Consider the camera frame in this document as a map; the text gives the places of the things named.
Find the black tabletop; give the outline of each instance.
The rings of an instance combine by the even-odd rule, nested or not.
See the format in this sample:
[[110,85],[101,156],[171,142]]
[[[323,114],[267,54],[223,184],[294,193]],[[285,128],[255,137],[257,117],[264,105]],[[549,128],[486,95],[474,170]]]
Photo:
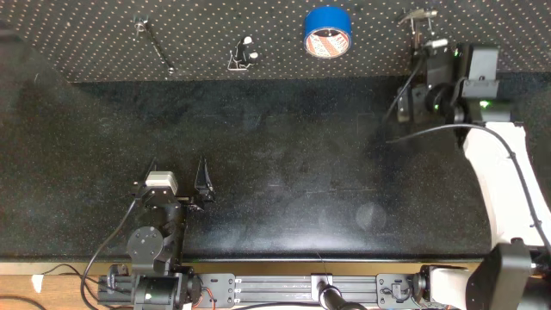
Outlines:
[[[86,260],[118,225],[152,157],[182,194],[193,190],[200,156],[218,201],[188,215],[187,260],[459,259],[490,250],[480,188],[454,135],[385,143],[418,129],[394,121],[381,129],[402,77],[67,84],[41,70],[2,76],[10,85],[0,114],[2,260]],[[500,95],[526,118],[547,195],[550,76],[501,78]],[[127,259],[127,236],[149,217],[135,210],[101,259]]]

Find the dotted fabric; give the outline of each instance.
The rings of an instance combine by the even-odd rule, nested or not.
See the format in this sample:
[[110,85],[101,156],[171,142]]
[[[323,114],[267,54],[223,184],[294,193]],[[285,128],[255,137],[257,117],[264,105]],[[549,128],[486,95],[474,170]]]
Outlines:
[[[353,46],[337,59],[303,47],[306,14],[326,5],[352,20]],[[365,77],[407,73],[412,35],[396,18],[416,8],[438,10],[436,38],[500,46],[499,71],[551,71],[546,0],[0,0],[0,19],[70,82]],[[134,40],[135,15],[149,16],[175,74],[146,37]],[[230,51],[246,34],[260,63],[230,72]]]

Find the roll of tape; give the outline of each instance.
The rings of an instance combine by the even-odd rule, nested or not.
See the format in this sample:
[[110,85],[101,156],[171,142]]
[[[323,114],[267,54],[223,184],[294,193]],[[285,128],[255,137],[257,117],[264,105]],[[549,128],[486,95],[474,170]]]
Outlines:
[[305,27],[304,48],[315,57],[332,59],[352,46],[352,25],[343,9],[317,8],[306,16]]

